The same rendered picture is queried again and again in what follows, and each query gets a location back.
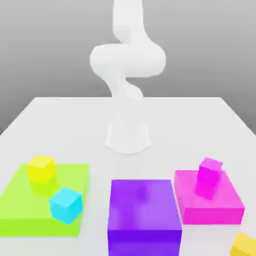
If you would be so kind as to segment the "small magenta cube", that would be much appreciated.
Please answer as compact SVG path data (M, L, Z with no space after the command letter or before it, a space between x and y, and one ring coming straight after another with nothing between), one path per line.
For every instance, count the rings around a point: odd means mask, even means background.
M196 177L195 193L211 200L221 179L223 162L205 157L200 163Z

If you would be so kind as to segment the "small yellow cube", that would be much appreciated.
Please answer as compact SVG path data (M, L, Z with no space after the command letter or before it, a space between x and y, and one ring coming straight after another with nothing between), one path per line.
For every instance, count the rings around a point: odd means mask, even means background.
M48 184L56 176L56 164L53 157L37 155L26 166L32 182Z

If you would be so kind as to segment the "small cyan cube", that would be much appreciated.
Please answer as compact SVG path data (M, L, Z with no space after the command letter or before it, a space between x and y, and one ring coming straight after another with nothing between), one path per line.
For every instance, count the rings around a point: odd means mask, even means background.
M83 197L80 192L63 187L49 199L51 216L71 225L83 212Z

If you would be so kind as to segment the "large purple box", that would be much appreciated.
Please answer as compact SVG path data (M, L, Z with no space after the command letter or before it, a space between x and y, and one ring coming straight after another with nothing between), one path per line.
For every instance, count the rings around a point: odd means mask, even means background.
M169 179L113 179L108 256L179 256L182 225Z

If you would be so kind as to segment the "large magenta box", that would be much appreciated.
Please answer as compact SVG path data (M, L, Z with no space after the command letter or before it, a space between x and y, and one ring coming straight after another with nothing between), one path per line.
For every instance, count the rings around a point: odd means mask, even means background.
M198 183L197 170L176 170L174 191L184 225L239 225L245 206L225 171L217 186Z

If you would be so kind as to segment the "large green box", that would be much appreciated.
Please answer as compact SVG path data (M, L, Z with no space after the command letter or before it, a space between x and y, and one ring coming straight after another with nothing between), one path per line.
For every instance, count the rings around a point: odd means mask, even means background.
M0 195L0 237L76 237L89 188L88 164L57 164L48 184L32 182L22 164ZM83 211L72 224L52 217L49 200L66 187L82 194Z

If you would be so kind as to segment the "large orange box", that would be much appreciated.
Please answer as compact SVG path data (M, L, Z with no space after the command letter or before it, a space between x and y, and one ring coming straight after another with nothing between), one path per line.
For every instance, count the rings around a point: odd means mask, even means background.
M238 232L229 256L256 256L256 239Z

